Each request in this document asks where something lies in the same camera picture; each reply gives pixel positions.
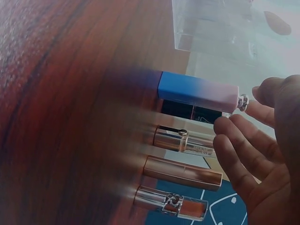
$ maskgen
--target fingernail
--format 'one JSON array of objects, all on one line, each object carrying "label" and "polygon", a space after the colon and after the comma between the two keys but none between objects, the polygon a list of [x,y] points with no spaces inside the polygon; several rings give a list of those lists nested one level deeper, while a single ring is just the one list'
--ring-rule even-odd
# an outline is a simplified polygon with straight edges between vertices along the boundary
[{"label": "fingernail", "polygon": [[258,95],[258,89],[259,89],[259,86],[255,86],[254,88],[252,88],[252,94],[255,98]]}]

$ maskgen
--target rose gold lipstick case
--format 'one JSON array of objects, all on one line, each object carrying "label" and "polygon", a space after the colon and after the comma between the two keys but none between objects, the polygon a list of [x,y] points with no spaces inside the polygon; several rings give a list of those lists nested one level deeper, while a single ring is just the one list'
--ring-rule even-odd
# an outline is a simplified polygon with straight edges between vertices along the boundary
[{"label": "rose gold lipstick case", "polygon": [[148,156],[143,174],[210,191],[217,191],[221,187],[223,177],[221,172],[154,156]]}]

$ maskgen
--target wooden table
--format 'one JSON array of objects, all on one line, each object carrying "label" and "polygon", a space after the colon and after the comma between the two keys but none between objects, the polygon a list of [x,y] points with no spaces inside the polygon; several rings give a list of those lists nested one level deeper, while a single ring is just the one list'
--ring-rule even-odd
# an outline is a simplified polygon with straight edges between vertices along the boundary
[{"label": "wooden table", "polygon": [[0,34],[0,224],[143,224],[171,0],[2,0]]}]

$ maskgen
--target blue mat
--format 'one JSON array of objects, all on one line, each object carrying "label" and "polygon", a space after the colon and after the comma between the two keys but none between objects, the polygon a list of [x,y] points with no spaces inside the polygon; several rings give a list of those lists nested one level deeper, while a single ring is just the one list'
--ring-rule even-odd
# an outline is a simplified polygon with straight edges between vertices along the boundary
[{"label": "blue mat", "polygon": [[217,192],[200,190],[159,180],[157,189],[201,198],[209,202],[209,210],[202,222],[194,222],[177,217],[149,212],[146,225],[247,225],[246,206],[235,193],[230,182],[223,181],[222,187]]}]

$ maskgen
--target lip gloss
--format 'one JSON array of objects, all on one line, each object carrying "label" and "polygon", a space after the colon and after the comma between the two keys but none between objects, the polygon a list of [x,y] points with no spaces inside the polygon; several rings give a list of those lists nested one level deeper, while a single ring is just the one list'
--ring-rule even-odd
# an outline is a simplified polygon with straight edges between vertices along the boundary
[{"label": "lip gloss", "polygon": [[178,218],[203,221],[208,202],[140,186],[135,194],[134,205]]},{"label": "lip gloss", "polygon": [[154,134],[153,145],[171,151],[217,158],[213,149],[213,139],[213,135],[158,126]]},{"label": "lip gloss", "polygon": [[247,95],[239,94],[238,86],[170,72],[162,72],[158,97],[225,113],[237,108],[245,111],[249,103]]}]

